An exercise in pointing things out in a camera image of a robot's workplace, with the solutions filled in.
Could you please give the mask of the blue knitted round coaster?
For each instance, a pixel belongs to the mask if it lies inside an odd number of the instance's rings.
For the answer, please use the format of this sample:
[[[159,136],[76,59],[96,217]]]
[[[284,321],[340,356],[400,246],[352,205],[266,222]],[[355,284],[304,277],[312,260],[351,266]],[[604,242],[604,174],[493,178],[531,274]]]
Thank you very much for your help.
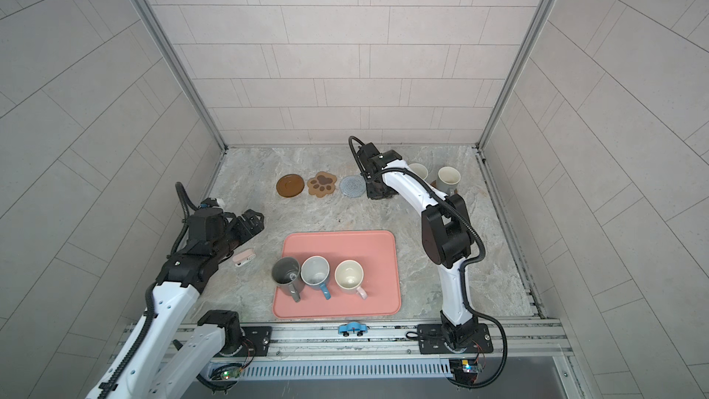
[[[366,193],[367,184],[361,175],[349,175],[343,178],[340,190],[345,197],[355,199]]]

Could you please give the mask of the white mug blue handle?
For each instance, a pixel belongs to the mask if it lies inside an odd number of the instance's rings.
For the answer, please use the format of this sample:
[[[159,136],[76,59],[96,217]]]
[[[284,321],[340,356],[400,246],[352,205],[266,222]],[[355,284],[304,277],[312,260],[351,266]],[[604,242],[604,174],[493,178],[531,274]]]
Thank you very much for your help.
[[[422,164],[409,164],[409,168],[424,181],[428,179],[428,168],[426,168],[426,166]]]

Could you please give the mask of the brown wooden round coaster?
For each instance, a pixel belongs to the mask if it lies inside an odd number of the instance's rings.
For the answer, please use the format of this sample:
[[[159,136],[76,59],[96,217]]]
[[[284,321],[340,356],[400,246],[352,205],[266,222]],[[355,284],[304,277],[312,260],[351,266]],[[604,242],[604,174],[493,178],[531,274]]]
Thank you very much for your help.
[[[276,191],[281,197],[290,199],[299,195],[305,186],[303,177],[297,174],[288,174],[278,180]]]

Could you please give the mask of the grey mug blue handle front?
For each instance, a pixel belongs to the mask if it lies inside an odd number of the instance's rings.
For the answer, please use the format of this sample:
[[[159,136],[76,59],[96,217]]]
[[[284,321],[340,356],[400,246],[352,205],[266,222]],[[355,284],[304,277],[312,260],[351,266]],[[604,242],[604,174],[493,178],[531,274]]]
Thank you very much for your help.
[[[332,298],[328,290],[330,264],[323,256],[307,258],[303,262],[300,275],[307,286],[321,291],[325,299],[330,300]]]

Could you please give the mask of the white mug pink handle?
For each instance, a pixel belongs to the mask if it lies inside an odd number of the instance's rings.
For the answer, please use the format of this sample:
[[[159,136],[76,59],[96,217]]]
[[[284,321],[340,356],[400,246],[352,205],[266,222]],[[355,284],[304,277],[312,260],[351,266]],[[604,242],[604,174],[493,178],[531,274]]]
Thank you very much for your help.
[[[343,293],[367,299],[369,295],[362,287],[364,278],[364,269],[356,260],[344,260],[335,269],[334,279]]]

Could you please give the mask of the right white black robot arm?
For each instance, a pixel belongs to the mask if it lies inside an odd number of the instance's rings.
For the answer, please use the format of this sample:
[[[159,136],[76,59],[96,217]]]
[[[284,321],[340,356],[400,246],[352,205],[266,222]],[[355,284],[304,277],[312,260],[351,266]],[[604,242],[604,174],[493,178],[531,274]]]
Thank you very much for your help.
[[[421,217],[422,246],[428,258],[438,266],[441,280],[441,331],[437,338],[454,353],[472,350],[472,361],[460,360],[460,369],[450,383],[468,390],[490,386],[502,374],[508,358],[507,334],[500,321],[473,308],[469,299],[466,270],[482,262],[487,254],[480,235],[470,224],[465,200],[433,188],[419,177],[397,153],[382,153],[371,142],[348,138],[348,146],[366,184],[367,197],[373,200],[402,196]],[[500,364],[489,377],[480,381],[479,357],[493,351],[489,328],[481,320],[493,323],[500,332]]]

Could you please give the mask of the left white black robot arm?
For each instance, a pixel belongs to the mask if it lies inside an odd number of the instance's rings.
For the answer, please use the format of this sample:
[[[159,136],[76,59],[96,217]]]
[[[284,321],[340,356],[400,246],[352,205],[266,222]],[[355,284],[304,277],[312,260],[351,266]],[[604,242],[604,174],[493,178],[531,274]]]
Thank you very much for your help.
[[[264,229],[264,216],[247,210],[225,212],[217,199],[194,204],[178,193],[184,219],[167,260],[145,291],[146,308],[113,364],[90,398],[178,398],[210,360],[256,347],[247,340],[233,310],[210,310],[168,363],[164,355],[175,332],[203,293],[212,275],[234,251]]]

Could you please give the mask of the pink small object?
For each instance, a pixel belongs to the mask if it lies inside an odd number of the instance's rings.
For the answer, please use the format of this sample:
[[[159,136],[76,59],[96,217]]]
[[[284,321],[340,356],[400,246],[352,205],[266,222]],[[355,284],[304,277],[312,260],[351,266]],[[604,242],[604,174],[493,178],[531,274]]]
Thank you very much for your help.
[[[232,262],[236,267],[242,267],[249,262],[252,262],[256,257],[253,249],[246,249],[238,254],[235,254],[232,258]]]

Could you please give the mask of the cork paw print coaster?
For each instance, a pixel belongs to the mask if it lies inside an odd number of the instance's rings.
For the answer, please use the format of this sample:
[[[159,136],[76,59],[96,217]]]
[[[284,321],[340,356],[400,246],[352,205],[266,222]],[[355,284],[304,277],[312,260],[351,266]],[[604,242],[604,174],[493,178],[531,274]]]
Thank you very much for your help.
[[[328,196],[336,190],[337,180],[336,175],[328,172],[319,172],[306,182],[308,194],[318,198]]]

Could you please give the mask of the dark grey mug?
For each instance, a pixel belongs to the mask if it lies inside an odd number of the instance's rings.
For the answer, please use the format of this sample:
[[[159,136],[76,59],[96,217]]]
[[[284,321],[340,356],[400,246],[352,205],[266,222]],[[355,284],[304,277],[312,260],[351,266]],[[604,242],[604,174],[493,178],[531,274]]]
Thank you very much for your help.
[[[301,301],[301,292],[305,284],[301,278],[300,263],[296,258],[284,257],[277,260],[271,269],[271,278],[293,301]]]

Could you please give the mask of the pink rectangular tray mat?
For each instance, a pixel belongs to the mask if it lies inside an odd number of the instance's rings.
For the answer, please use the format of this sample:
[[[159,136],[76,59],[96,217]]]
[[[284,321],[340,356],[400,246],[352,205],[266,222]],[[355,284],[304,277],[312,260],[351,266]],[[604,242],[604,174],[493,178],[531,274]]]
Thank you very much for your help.
[[[276,289],[279,319],[389,316],[402,306],[395,238],[389,231],[291,234],[282,263],[297,262],[295,292]]]

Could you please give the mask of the circuit board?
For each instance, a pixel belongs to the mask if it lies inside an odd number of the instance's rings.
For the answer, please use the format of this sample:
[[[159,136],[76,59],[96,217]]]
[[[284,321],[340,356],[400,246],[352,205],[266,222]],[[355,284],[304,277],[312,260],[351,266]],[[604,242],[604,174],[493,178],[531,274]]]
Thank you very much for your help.
[[[462,384],[475,384],[483,367],[476,359],[450,359],[452,380]]]
[[[216,368],[210,375],[210,379],[216,382],[235,382],[242,372],[241,364],[228,364]]]

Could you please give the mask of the small blue toy car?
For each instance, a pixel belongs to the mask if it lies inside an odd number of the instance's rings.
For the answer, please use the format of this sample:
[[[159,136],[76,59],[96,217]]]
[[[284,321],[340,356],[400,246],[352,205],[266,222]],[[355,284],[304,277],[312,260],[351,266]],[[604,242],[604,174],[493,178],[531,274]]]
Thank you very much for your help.
[[[350,323],[340,325],[338,327],[338,334],[341,334],[341,336],[343,337],[348,337],[350,335],[361,337],[366,334],[368,330],[369,327],[367,327],[367,325],[365,325],[364,323],[359,323],[358,321],[351,321]]]

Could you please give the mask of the right circuit board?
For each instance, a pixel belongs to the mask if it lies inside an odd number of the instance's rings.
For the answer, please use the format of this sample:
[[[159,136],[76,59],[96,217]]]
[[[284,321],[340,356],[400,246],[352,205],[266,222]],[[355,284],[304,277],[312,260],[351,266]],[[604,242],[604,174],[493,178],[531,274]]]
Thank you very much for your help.
[[[462,384],[475,384],[483,367],[476,359],[450,359],[452,380]]]

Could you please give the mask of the aluminium mounting rail frame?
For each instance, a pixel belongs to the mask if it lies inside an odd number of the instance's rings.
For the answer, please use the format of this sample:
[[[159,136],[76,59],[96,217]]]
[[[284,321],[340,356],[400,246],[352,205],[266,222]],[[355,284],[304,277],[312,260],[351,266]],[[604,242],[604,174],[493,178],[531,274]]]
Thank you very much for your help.
[[[508,340],[508,357],[556,357],[573,356],[572,343],[558,320],[535,318],[499,320]],[[358,359],[419,359],[419,358],[472,358],[478,353],[477,347],[469,347],[466,353],[431,354],[421,353],[418,341],[407,339],[406,333],[416,333],[417,325],[432,321],[364,321],[367,332],[362,336],[350,334],[342,336],[339,327],[347,321],[275,321],[275,323],[246,323],[247,327],[269,326],[266,356],[256,356],[256,362],[280,362],[296,360],[358,360]],[[480,352],[480,361],[485,360],[487,368],[502,356],[502,341],[497,327],[489,321],[481,320],[489,327],[489,342],[494,351]],[[177,354],[172,344],[179,340],[188,349],[186,341],[196,329],[195,324],[178,326],[175,336],[168,338],[168,349],[162,362],[168,362]]]

